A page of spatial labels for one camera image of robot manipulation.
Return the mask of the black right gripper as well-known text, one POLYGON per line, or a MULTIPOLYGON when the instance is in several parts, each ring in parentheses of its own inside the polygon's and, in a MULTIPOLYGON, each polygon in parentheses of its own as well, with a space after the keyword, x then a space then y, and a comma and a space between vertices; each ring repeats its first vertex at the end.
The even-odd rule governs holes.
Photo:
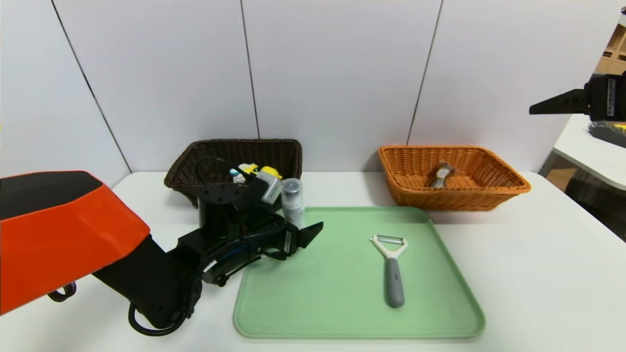
POLYGON ((584 89, 573 89, 529 107, 529 114, 581 113, 588 115, 591 122, 624 122, 626 72, 595 74, 584 89))

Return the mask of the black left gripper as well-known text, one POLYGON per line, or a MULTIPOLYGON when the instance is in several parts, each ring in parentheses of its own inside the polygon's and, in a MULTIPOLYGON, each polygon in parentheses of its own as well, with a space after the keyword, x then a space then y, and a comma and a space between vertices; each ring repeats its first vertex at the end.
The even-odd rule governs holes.
MULTIPOLYGON (((297 232, 297 247, 306 249, 323 230, 324 223, 318 222, 297 232)), ((286 222, 255 222, 248 226, 244 240, 245 261, 247 266, 268 256, 284 261, 295 253, 295 232, 297 228, 286 222)))

